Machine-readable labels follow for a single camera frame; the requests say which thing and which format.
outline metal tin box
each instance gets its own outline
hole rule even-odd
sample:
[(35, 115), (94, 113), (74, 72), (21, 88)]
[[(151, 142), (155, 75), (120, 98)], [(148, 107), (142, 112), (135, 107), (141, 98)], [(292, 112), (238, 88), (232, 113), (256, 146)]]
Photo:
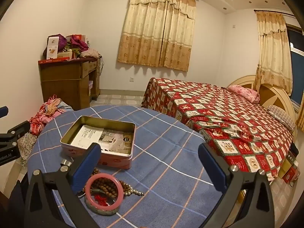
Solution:
[(130, 169), (132, 164), (132, 156), (134, 149), (134, 140), (135, 140), (135, 130), (136, 125), (132, 122), (121, 122), (114, 121), (103, 118), (95, 118), (89, 116), (81, 116), (77, 121), (71, 126), (71, 128), (65, 133), (65, 135), (60, 140), (63, 151), (68, 155), (77, 157), (82, 155), (85, 152), (85, 149), (78, 148), (70, 145), (73, 141), (80, 128), (83, 125), (89, 125), (95, 128), (105, 128), (115, 131), (131, 132), (133, 133), (133, 138), (131, 141), (131, 153), (129, 155), (123, 156), (122, 154), (115, 152), (102, 151), (99, 164), (121, 168), (121, 169)]

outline table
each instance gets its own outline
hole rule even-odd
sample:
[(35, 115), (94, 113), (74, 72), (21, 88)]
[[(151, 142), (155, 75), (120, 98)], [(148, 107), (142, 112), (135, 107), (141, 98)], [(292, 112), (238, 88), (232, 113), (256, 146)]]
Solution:
[[(199, 227), (221, 197), (198, 158), (203, 136), (176, 119), (134, 106), (103, 105), (65, 112), (46, 125), (28, 159), (28, 177), (35, 169), (57, 171), (62, 151), (60, 138), (80, 116), (102, 117), (137, 126), (132, 167), (118, 170), (98, 166), (101, 172), (145, 193), (124, 198), (119, 212), (101, 216), (87, 209), (100, 227)], [(73, 226), (57, 191), (55, 199), (67, 224)]]
[[(44, 102), (54, 94), (74, 110), (90, 107), (90, 98), (100, 94), (100, 59), (94, 57), (71, 61), (39, 64), (41, 89)], [(91, 92), (89, 81), (93, 81)]]

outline red plaid cloth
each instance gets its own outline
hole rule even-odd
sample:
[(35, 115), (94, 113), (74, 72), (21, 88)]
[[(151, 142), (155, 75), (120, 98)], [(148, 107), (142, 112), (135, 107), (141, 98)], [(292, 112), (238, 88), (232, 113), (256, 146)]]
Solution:
[(267, 110), (211, 84), (152, 78), (142, 106), (201, 133), (229, 165), (277, 177), (293, 136)]
[(51, 104), (55, 98), (56, 95), (50, 97), (49, 100), (40, 107), (39, 112), (36, 114), (36, 116), (30, 119), (29, 123), (31, 124), (31, 128), (29, 131), (31, 134), (38, 136), (44, 129), (44, 123), (40, 121), (40, 117), (45, 113), (45, 107)]

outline beige floral curtain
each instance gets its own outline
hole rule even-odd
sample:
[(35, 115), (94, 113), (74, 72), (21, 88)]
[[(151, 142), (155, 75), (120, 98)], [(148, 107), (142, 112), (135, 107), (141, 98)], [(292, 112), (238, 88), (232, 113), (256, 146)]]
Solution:
[(304, 132), (304, 94), (302, 96), (301, 106), (298, 113), (296, 125)]
[(195, 0), (130, 0), (118, 62), (188, 70)]
[(282, 14), (256, 12), (260, 60), (256, 70), (254, 89), (262, 84), (283, 88), (290, 96), (292, 92), (292, 69), (290, 45), (286, 22)]

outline wooden cabinet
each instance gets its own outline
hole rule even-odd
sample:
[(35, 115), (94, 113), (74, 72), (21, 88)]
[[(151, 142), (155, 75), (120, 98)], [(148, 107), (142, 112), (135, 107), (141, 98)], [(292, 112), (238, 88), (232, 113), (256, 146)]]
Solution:
[(39, 64), (44, 102), (54, 94), (74, 110), (90, 107), (89, 81), (93, 81), (91, 98), (100, 94), (100, 62), (96, 58)]

